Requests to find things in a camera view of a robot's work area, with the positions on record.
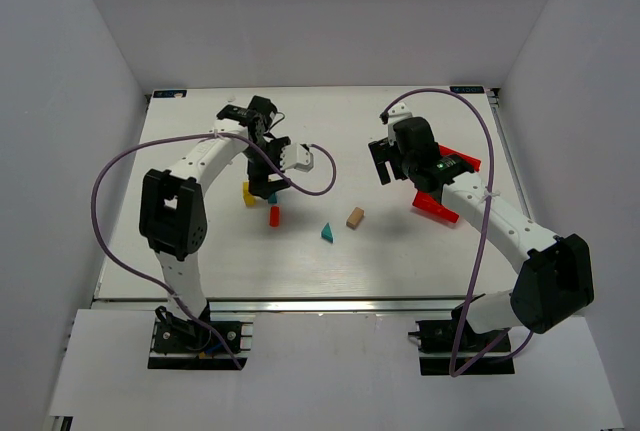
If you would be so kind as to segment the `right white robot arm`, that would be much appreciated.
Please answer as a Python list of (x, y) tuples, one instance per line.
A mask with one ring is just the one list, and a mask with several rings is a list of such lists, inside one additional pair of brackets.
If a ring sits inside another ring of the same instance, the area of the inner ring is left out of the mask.
[(594, 300), (589, 246), (561, 237), (497, 195), (459, 154), (442, 154), (429, 123), (411, 113), (385, 113), (387, 137), (369, 149), (382, 184), (410, 180), (458, 214), (504, 256), (517, 274), (512, 289), (474, 299), (466, 322), (476, 334), (523, 326), (543, 334)]

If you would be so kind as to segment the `natural wood block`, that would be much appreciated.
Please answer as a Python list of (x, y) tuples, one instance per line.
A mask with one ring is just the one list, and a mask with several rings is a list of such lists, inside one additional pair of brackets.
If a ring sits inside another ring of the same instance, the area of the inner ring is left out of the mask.
[(349, 229), (356, 229), (364, 219), (365, 212), (360, 207), (355, 207), (346, 220)]

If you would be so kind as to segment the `red cylinder block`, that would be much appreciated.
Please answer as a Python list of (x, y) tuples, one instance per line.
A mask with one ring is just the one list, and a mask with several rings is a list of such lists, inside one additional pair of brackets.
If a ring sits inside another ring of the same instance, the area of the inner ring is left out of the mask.
[(280, 207), (277, 205), (270, 208), (269, 225), (274, 228), (280, 225)]

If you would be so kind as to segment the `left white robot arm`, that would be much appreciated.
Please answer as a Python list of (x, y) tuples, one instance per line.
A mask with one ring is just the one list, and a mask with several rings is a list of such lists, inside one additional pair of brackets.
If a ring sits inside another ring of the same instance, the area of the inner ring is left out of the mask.
[(271, 100), (260, 96), (246, 108), (227, 105), (217, 114), (212, 130), (239, 135), (239, 140), (201, 140), (174, 165), (163, 171), (151, 169), (143, 178), (139, 231), (161, 265), (164, 282), (173, 289), (168, 311), (179, 319), (189, 316), (177, 301), (200, 320), (209, 318), (197, 252), (207, 233), (204, 197), (213, 181), (242, 154), (251, 195), (267, 199), (289, 187), (282, 179), (270, 179), (274, 171), (267, 164), (279, 165), (283, 148), (291, 144), (288, 137), (269, 135), (276, 113)]

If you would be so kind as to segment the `yellow cube block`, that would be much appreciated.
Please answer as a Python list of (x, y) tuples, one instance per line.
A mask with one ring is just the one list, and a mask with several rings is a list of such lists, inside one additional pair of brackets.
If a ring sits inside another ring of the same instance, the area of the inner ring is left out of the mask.
[(247, 207), (253, 207), (256, 204), (256, 199), (251, 194), (244, 194), (243, 195), (243, 199), (244, 199), (244, 203), (245, 203), (245, 205)]

